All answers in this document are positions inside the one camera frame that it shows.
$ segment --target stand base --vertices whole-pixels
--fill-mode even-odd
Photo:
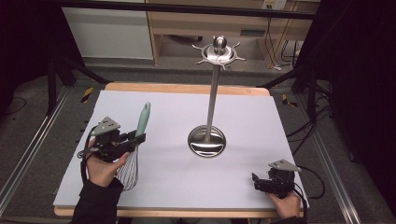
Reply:
[[[218,156],[226,146],[224,133],[212,126],[210,138],[206,137],[206,125],[198,126],[189,134],[189,147],[200,157],[212,158]]]

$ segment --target black sleeve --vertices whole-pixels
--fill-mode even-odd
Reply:
[[[70,224],[115,224],[117,203],[122,189],[123,185],[117,178],[114,178],[107,188],[87,180],[79,194],[80,198]]]
[[[271,222],[271,224],[306,224],[302,217],[288,217],[279,221]]]

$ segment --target white wall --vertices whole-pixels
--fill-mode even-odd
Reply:
[[[153,59],[146,12],[65,7],[64,15],[82,57]]]

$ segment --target hand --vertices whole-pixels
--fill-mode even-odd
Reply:
[[[126,163],[129,152],[125,152],[116,162],[99,160],[95,155],[87,155],[87,168],[90,181],[98,186],[107,188],[117,173],[117,170]]]
[[[267,193],[276,207],[276,211],[282,218],[299,217],[301,198],[293,191],[289,192],[284,199],[279,199],[273,193]]]

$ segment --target black horizontal bar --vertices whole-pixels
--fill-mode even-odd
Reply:
[[[313,20],[316,13],[283,10],[265,10],[240,7],[202,7],[170,4],[148,4],[130,2],[86,1],[86,0],[36,0],[46,4],[57,4],[60,7],[114,9],[131,11],[156,11],[193,14],[229,15],[246,17],[265,17],[281,19]]]

